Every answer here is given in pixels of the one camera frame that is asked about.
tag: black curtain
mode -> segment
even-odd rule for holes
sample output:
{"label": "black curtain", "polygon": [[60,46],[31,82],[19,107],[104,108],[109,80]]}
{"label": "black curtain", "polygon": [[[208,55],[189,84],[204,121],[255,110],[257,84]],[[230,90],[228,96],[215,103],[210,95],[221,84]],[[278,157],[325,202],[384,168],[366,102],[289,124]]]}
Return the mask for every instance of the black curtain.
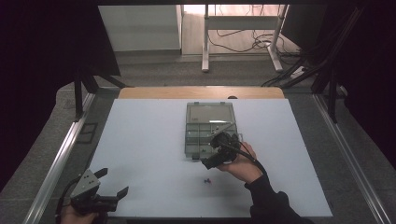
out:
{"label": "black curtain", "polygon": [[372,0],[337,61],[346,106],[396,167],[396,1]]}
{"label": "black curtain", "polygon": [[95,4],[1,2],[0,33],[2,189],[48,120],[57,90],[87,66],[111,76],[120,70]]}

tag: white table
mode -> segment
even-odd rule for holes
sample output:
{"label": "white table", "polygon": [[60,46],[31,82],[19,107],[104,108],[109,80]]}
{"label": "white table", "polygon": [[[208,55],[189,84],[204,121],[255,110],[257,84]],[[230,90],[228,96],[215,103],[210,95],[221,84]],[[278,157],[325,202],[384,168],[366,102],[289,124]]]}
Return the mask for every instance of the white table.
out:
{"label": "white table", "polygon": [[238,132],[257,152],[274,190],[288,193],[303,217],[332,215],[288,100],[119,99],[91,163],[93,172],[109,169],[99,194],[129,186],[112,217],[249,217],[244,183],[186,159],[187,102],[233,103]]}

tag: white wall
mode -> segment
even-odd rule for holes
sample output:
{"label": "white wall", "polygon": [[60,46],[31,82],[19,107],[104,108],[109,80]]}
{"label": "white wall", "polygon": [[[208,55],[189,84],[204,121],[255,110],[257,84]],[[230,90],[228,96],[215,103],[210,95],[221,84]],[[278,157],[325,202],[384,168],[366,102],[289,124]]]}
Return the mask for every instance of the white wall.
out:
{"label": "white wall", "polygon": [[99,11],[114,51],[180,49],[180,6],[99,6]]}

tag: black cable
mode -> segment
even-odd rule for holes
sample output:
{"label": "black cable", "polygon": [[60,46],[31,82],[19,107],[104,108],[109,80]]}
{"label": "black cable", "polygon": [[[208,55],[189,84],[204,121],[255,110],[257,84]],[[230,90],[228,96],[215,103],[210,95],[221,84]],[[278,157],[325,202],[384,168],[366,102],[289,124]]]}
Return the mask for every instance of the black cable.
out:
{"label": "black cable", "polygon": [[267,34],[258,35],[258,36],[254,36],[254,34],[256,34],[255,30],[253,30],[251,35],[252,35],[252,38],[254,39],[253,45],[259,46],[258,49],[266,49],[269,46],[269,45],[260,46],[260,44],[264,44],[264,43],[271,44],[272,43],[271,40],[269,40],[269,39],[260,40],[260,37],[267,36]]}
{"label": "black cable", "polygon": [[287,78],[289,76],[291,76],[291,74],[293,74],[293,72],[295,72],[303,63],[305,62],[305,57],[302,57],[299,59],[299,61],[297,61],[294,66],[292,66],[291,68],[289,68],[286,72],[280,74],[277,77],[274,77],[270,80],[265,81],[264,83],[262,83],[262,87],[266,86],[272,86],[273,84],[283,80],[284,78]]}
{"label": "black cable", "polygon": [[222,7],[222,4],[220,4],[219,10],[220,10],[220,12],[221,12],[221,15],[224,16],[224,13],[222,12],[221,7]]}
{"label": "black cable", "polygon": [[235,153],[238,153],[238,154],[241,154],[242,156],[248,158],[251,162],[253,162],[254,165],[256,165],[256,166],[260,169],[260,171],[261,171],[264,175],[267,174],[267,172],[265,171],[265,169],[264,169],[264,167],[262,166],[262,164],[261,164],[258,160],[256,160],[254,157],[252,157],[251,155],[247,154],[246,152],[242,151],[241,149],[238,149],[238,148],[236,148],[236,147],[230,146],[230,145],[228,145],[228,144],[224,144],[224,143],[222,143],[222,142],[219,142],[219,145],[221,145],[221,146],[223,146],[223,147],[227,147],[227,148],[230,149],[231,151],[233,151],[233,152],[235,152]]}
{"label": "black cable", "polygon": [[250,156],[253,156],[253,155],[251,155],[251,153],[248,151],[248,148],[245,147],[245,145],[244,145],[243,143],[239,142],[239,144],[241,144],[241,146],[244,147],[244,148],[247,150],[247,153],[248,153]]}
{"label": "black cable", "polygon": [[62,221],[62,208],[64,207],[64,197],[66,196],[67,191],[74,185],[77,184],[78,181],[81,179],[81,176],[71,180],[66,188],[64,188],[64,192],[62,193],[61,197],[59,198],[58,205],[56,206],[55,210],[55,221],[57,224],[60,224]]}
{"label": "black cable", "polygon": [[245,16],[247,16],[249,12],[250,12],[250,5],[248,5],[248,12],[247,14],[245,14]]}
{"label": "black cable", "polygon": [[[262,5],[262,10],[264,9],[264,5]],[[262,14],[262,10],[260,11],[260,15]],[[259,16],[260,16],[259,15]],[[264,16],[264,14],[262,14]]]}
{"label": "black cable", "polygon": [[321,63],[325,60],[326,54],[329,52],[332,47],[335,39],[342,32],[343,24],[345,24],[347,20],[348,14],[344,15],[344,17],[332,28],[332,30],[322,39],[318,44],[316,44],[313,48],[308,50],[302,50],[303,54],[307,54],[308,56],[313,56],[313,60],[315,63]]}
{"label": "black cable", "polygon": [[292,65],[292,64],[294,64],[294,63],[288,63],[288,62],[286,62],[284,59],[284,56],[280,56],[279,57],[279,60],[283,63],[283,64],[287,64],[287,65]]}
{"label": "black cable", "polygon": [[243,53],[243,52],[247,52],[247,51],[250,51],[250,50],[254,49],[254,47],[252,47],[252,48],[250,48],[250,49],[242,49],[242,50],[230,49],[230,48],[228,48],[228,47],[226,47],[226,46],[224,46],[224,45],[218,45],[218,44],[213,43],[212,40],[210,39],[210,35],[207,35],[207,38],[209,39],[210,43],[211,43],[213,46],[225,48],[225,49],[228,49],[228,50],[231,50],[231,51],[234,51],[234,52]]}
{"label": "black cable", "polygon": [[300,53],[291,53],[291,52],[288,52],[288,51],[285,49],[285,39],[283,39],[282,36],[279,36],[278,38],[279,38],[280,40],[282,40],[282,49],[283,49],[283,52],[280,51],[280,50],[276,47],[276,50],[277,50],[277,52],[278,52],[278,54],[279,54],[280,56],[283,56],[283,57],[301,57],[301,56],[302,56],[301,52],[300,52]]}
{"label": "black cable", "polygon": [[[229,33],[229,34],[227,34],[227,35],[234,35],[234,34],[236,34],[236,33],[242,32],[242,31],[246,31],[246,30],[238,30],[238,31]],[[221,37],[227,36],[227,35],[221,35],[221,34],[219,34],[219,30],[216,30],[216,32],[218,33],[218,36],[221,36]]]}

